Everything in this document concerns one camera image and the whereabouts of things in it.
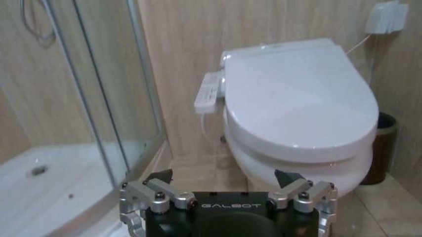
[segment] shower door frame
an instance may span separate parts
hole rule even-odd
[[[96,125],[94,125],[93,120],[92,120],[89,105],[86,103],[86,100],[84,97],[84,92],[82,92],[81,86],[78,84],[77,74],[74,72],[74,65],[72,63],[72,59],[70,59],[70,56],[68,53],[66,44],[62,40],[61,28],[60,28],[60,25],[57,24],[54,11],[53,11],[53,8],[50,6],[50,1],[52,0],[42,0],[42,3],[43,3],[45,10],[46,10],[50,22],[52,22],[52,28],[53,28],[56,38],[57,38],[57,41],[60,44],[61,52],[62,52],[62,55],[64,55],[64,58],[65,58],[65,61],[68,64],[70,76],[73,77],[74,87],[76,87],[77,93],[80,95],[81,105],[82,105],[85,113],[86,113],[86,118],[89,121],[92,134],[96,138],[98,150],[101,153],[102,162],[104,162],[105,169],[106,169],[108,176],[109,176],[109,181],[110,181],[112,186],[113,186],[113,190],[96,202],[96,204],[92,205],[72,221],[69,221],[64,226],[57,228],[49,234],[50,236],[77,236],[88,229],[88,227],[93,223],[97,222],[97,220],[117,205],[118,187],[121,186],[121,183],[130,181],[130,180],[134,180],[140,177],[148,164],[150,163],[150,161],[153,159],[153,156],[154,156],[158,148],[161,147],[161,145],[165,141],[166,134],[165,134],[164,126],[162,126],[162,115],[161,115],[158,99],[157,99],[157,90],[156,90],[156,85],[154,85],[154,81],[153,81],[153,71],[152,71],[149,52],[148,52],[148,47],[146,47],[146,42],[145,42],[145,37],[144,37],[144,29],[142,29],[142,25],[141,25],[141,18],[140,18],[137,1],[136,0],[125,0],[125,1],[121,1],[121,4],[125,3],[128,6],[133,36],[134,36],[134,40],[136,40],[136,47],[137,47],[140,62],[141,62],[140,66],[141,66],[142,72],[144,72],[142,76],[144,76],[144,79],[146,82],[148,94],[149,94],[153,115],[154,115],[154,120],[156,120],[156,125],[157,125],[157,136],[156,136],[153,142],[146,146],[146,149],[145,149],[144,153],[141,154],[141,156],[138,157],[138,161],[132,168],[128,167],[128,162],[124,159],[124,163],[125,163],[125,167],[126,167],[125,178],[124,178],[122,182],[116,182],[116,180],[112,176],[110,166],[109,166],[109,163],[108,163],[106,158],[105,158],[106,154],[105,154],[105,151],[104,151],[104,148],[101,145],[101,140],[98,138],[97,128],[96,128]],[[80,27],[82,28],[81,20],[77,19],[77,21],[78,21]],[[85,35],[84,35],[82,40],[88,46],[89,42],[88,42]],[[104,103],[106,105],[106,97],[105,97],[105,93],[102,90],[101,90],[101,96],[102,96],[101,100],[104,100]],[[117,141],[117,142],[118,142],[121,154],[124,154],[120,141]]]

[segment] metal bracket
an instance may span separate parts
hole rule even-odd
[[[329,236],[331,224],[336,221],[336,188],[332,183],[319,182],[293,198],[296,211],[309,213],[319,211],[319,237]]]
[[[273,210],[283,210],[287,208],[288,201],[309,188],[309,183],[305,179],[296,179],[288,184],[279,192],[268,193],[268,201],[273,207]]]
[[[144,237],[145,231],[141,226],[144,212],[148,208],[156,214],[166,212],[169,198],[164,193],[156,193],[145,185],[132,181],[121,186],[118,208],[120,221],[126,224],[130,237]]]
[[[145,182],[145,185],[157,192],[162,192],[173,205],[178,209],[192,210],[197,205],[197,201],[192,192],[177,191],[168,183],[160,179],[152,179]]]

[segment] toilet bowl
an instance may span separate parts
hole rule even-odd
[[[276,191],[273,170],[332,182],[339,196],[371,164],[377,105],[329,39],[222,54],[224,135],[249,191]]]

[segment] toilet seat lid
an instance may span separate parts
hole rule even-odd
[[[226,121],[249,148],[312,163],[371,145],[377,105],[339,46],[233,57],[224,70]]]

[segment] screw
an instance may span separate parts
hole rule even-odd
[[[265,206],[265,209],[268,211],[273,211],[275,210],[275,203],[272,200],[267,200],[265,203],[264,203],[264,206]]]
[[[307,192],[300,192],[300,193],[299,193],[299,198],[307,200],[307,199],[309,198],[309,194],[308,194]]]
[[[193,210],[196,206],[197,206],[197,200],[192,198],[186,204],[186,210],[188,211]]]
[[[165,197],[165,194],[162,192],[156,192],[156,196],[154,196],[156,200],[162,200],[164,197]]]

